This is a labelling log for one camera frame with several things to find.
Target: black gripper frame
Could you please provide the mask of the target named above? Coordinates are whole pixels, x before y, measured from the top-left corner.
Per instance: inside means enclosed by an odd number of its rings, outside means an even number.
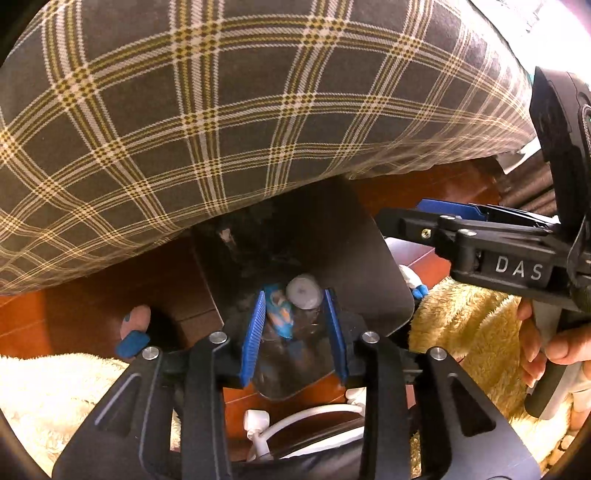
[[[393,208],[382,209],[375,221],[384,236],[434,247],[451,262],[454,280],[578,310],[566,273],[572,243],[563,238],[560,226],[533,220],[531,226],[465,220]],[[580,280],[591,283],[589,251],[578,257],[576,268]]]
[[[347,338],[364,332],[347,317]],[[357,327],[349,328],[351,317]],[[222,388],[239,388],[230,347],[209,338],[185,352],[139,355],[100,400],[58,458],[55,480],[231,480]],[[414,384],[423,476],[429,480],[540,477],[537,463],[486,395],[442,348],[425,354],[387,337],[355,335],[347,347],[348,387],[366,386],[359,478],[408,480]],[[181,418],[181,452],[171,452],[171,417]],[[267,468],[283,460],[269,460]],[[236,469],[244,478],[244,468]]]

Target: blue textured finger pad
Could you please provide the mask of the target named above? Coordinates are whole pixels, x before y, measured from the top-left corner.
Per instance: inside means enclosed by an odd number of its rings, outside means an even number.
[[[251,322],[248,325],[244,343],[242,344],[242,363],[240,367],[240,383],[246,387],[255,374],[258,349],[261,346],[262,329],[265,326],[265,292],[259,293]]]
[[[486,222],[486,216],[482,214],[476,205],[423,199],[418,203],[416,209],[420,210],[421,212],[439,213],[441,215],[458,215],[464,220],[478,220],[481,222]]]
[[[344,385],[349,373],[347,371],[347,350],[343,332],[340,329],[339,318],[336,314],[335,304],[329,290],[324,291],[323,311],[326,317],[326,331],[329,336],[330,349],[335,363],[335,372]]]

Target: fluffy cream blanket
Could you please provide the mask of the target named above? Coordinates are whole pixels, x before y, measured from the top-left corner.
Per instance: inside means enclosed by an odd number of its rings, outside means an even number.
[[[550,421],[523,408],[519,380],[518,298],[446,279],[432,289],[413,318],[410,346],[433,345],[463,358],[462,367],[487,393],[542,463],[567,430],[570,400]],[[51,475],[53,464],[78,426],[127,364],[85,354],[19,360],[0,358],[0,408],[19,440]],[[173,419],[171,447],[180,425]],[[420,471],[413,439],[413,473]]]
[[[539,420],[524,408],[525,384],[520,380],[519,297],[458,283],[451,278],[435,286],[423,300],[411,325],[409,346],[425,352],[438,345],[456,359],[509,420],[540,464],[565,436],[572,399],[565,400],[552,420]],[[420,471],[414,440],[413,473]]]

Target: brown plaid cloth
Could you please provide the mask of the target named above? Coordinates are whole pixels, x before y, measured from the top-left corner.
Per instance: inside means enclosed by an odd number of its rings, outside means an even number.
[[[52,0],[0,69],[0,293],[305,183],[522,147],[467,0]]]

